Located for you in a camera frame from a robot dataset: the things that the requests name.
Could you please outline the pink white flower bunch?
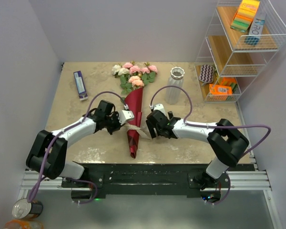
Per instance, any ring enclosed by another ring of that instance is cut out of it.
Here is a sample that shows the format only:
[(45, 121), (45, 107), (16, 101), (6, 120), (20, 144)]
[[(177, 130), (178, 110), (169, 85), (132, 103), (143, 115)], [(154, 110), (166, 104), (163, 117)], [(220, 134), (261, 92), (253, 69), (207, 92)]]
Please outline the pink white flower bunch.
[(119, 78), (122, 94), (144, 88), (153, 83), (158, 75), (158, 69), (155, 65), (145, 62), (143, 67), (135, 64), (134, 61), (125, 64), (115, 64), (112, 69), (112, 76)]

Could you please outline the white blue tall box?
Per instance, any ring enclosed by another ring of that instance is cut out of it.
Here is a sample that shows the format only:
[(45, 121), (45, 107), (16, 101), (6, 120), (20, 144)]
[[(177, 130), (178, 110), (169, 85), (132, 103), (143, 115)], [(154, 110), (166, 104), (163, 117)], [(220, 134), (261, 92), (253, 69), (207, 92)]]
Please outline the white blue tall box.
[(266, 12), (258, 12), (251, 24), (248, 35), (245, 37), (245, 44), (256, 46), (261, 40), (261, 35), (266, 20)]

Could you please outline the purple white toothpaste box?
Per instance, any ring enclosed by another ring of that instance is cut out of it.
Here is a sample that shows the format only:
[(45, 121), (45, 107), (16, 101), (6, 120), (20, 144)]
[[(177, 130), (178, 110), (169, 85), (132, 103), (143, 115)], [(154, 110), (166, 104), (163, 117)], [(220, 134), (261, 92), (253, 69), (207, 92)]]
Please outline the purple white toothpaste box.
[(87, 90), (85, 87), (85, 83), (84, 83), (81, 71), (74, 72), (73, 77), (76, 83), (79, 100), (80, 101), (87, 100), (88, 94), (87, 94)]

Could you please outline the orange packet bottom shelf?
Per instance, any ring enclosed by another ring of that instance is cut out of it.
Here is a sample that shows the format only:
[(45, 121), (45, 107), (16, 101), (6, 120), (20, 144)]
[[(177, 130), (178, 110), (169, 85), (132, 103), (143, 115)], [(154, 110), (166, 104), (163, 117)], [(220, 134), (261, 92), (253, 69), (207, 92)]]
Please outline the orange packet bottom shelf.
[(209, 84), (209, 98), (218, 101), (226, 101), (232, 95), (230, 86)]

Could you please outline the white ribbed vase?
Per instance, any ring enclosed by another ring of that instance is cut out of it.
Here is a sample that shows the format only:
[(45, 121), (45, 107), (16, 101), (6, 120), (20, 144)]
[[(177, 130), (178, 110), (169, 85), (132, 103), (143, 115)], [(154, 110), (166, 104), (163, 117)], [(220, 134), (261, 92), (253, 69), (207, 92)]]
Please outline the white ribbed vase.
[(176, 104), (179, 100), (179, 96), (181, 93), (181, 90), (174, 87), (183, 87), (184, 83), (184, 69), (181, 67), (174, 67), (170, 71), (170, 77), (168, 79), (167, 85), (170, 86), (166, 88), (166, 94), (165, 94), (165, 101), (168, 104)]

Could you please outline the colourful sponge pack top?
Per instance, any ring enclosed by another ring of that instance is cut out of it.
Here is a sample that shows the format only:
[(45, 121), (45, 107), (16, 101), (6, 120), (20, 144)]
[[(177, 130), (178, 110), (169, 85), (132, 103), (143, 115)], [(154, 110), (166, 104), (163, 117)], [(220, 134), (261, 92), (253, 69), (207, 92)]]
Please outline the colourful sponge pack top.
[(246, 32), (254, 20), (259, 5), (259, 0), (242, 0), (232, 19), (230, 28)]

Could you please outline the aluminium rail frame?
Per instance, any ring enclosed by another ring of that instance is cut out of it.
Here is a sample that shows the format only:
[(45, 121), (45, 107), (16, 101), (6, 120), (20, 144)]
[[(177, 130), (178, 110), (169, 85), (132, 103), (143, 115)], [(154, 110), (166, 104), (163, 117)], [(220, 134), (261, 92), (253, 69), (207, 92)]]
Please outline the aluminium rail frame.
[[(205, 203), (211, 205), (217, 205), (221, 203), (224, 199), (226, 199), (226, 195), (222, 194), (222, 191), (225, 191), (226, 193), (229, 193), (232, 190), (262, 190), (264, 192), (268, 192), (271, 189), (267, 173), (265, 171), (258, 170), (258, 167), (255, 163), (245, 165), (238, 162), (236, 167), (227, 169), (223, 174), (225, 173), (231, 175), (232, 178), (227, 180), (231, 181), (231, 184), (229, 184), (229, 187), (225, 189), (221, 189), (220, 186), (217, 186), (213, 191), (203, 191), (200, 198), (203, 199)], [(29, 203), (34, 201), (35, 198), (33, 196), (33, 189), (35, 186), (38, 186), (43, 190), (70, 190), (72, 193), (72, 188), (62, 187), (62, 182), (66, 179), (74, 182), (82, 182), (81, 178), (72, 179), (69, 177), (57, 177), (55, 179), (50, 179), (44, 175), (39, 176), (37, 172), (30, 169), (24, 174), (18, 199), (20, 200), (25, 198)], [(88, 197), (72, 198), (72, 200), (79, 205), (98, 199), (96, 197), (97, 186), (91, 181), (88, 181), (87, 183), (89, 184), (89, 187), (84, 188), (84, 191), (88, 193)]]

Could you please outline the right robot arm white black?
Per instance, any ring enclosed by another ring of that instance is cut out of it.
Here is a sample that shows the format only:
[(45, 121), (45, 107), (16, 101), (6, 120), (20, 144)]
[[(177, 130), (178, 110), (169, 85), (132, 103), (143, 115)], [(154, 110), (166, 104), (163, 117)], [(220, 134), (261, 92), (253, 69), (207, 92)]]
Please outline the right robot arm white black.
[(160, 110), (153, 110), (146, 118), (151, 138), (186, 138), (209, 143), (215, 153), (205, 171), (193, 178), (201, 190), (214, 187), (220, 176), (229, 168), (236, 167), (249, 145), (248, 139), (227, 119), (208, 124), (188, 122), (174, 117), (172, 112), (166, 116)]

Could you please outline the tin can silver lid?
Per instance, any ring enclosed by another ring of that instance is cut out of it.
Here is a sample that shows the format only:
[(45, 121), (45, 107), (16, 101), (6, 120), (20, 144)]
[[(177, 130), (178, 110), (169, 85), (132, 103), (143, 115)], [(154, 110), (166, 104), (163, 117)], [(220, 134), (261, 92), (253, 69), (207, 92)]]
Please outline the tin can silver lid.
[(12, 208), (12, 216), (15, 219), (34, 219), (41, 215), (43, 204), (40, 201), (34, 200), (31, 203), (27, 199), (18, 200)]

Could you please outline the cream ribbon gold lettering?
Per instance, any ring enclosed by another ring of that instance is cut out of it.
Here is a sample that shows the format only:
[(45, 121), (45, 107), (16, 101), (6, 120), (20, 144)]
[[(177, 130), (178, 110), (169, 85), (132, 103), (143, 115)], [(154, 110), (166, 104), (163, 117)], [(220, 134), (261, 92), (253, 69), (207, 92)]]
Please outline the cream ribbon gold lettering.
[(140, 127), (137, 127), (135, 125), (131, 125), (129, 123), (125, 124), (127, 130), (134, 130), (136, 133), (139, 134), (140, 137), (144, 138), (144, 139), (149, 139), (151, 140), (152, 138), (146, 134), (146, 132), (144, 132)]

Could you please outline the purple wavy scrub pad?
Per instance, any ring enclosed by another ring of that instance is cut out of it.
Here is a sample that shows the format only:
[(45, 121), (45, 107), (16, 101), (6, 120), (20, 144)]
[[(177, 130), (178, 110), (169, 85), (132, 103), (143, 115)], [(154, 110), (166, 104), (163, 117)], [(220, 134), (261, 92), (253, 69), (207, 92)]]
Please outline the purple wavy scrub pad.
[(198, 80), (202, 83), (202, 86), (214, 82), (215, 68), (212, 65), (201, 65), (200, 74)]

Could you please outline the red wrapping paper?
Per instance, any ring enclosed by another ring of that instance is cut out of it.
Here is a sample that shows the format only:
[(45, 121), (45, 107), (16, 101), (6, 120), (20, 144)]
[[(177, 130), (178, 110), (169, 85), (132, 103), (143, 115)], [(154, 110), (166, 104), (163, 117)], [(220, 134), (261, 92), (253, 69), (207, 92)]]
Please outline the red wrapping paper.
[[(134, 125), (135, 127), (140, 127), (142, 119), (143, 88), (136, 89), (129, 93), (125, 98), (125, 102), (128, 105), (129, 110), (134, 114), (134, 119), (130, 121), (129, 124)], [(129, 129), (127, 131), (127, 137), (130, 156), (132, 158), (136, 158), (139, 144), (139, 133), (136, 130)]]

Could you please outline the orange green sponge pack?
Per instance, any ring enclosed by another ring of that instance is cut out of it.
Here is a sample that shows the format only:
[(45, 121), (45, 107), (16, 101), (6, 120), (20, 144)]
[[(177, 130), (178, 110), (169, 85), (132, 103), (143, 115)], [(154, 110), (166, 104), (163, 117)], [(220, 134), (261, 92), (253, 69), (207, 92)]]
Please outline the orange green sponge pack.
[(218, 82), (220, 85), (231, 87), (233, 93), (237, 91), (238, 83), (235, 77), (220, 77)]

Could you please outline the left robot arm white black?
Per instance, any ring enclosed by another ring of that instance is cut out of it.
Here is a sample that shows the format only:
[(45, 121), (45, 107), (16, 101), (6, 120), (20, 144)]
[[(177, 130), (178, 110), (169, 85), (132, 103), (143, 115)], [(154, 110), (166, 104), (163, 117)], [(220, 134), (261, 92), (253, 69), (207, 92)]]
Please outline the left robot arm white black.
[(26, 159), (26, 166), (50, 179), (72, 178), (74, 184), (84, 187), (89, 183), (89, 175), (84, 172), (82, 165), (66, 160), (67, 149), (104, 128), (109, 134), (118, 131), (128, 118), (133, 118), (131, 112), (118, 112), (113, 103), (102, 100), (97, 108), (90, 110), (73, 124), (52, 132), (38, 132)]

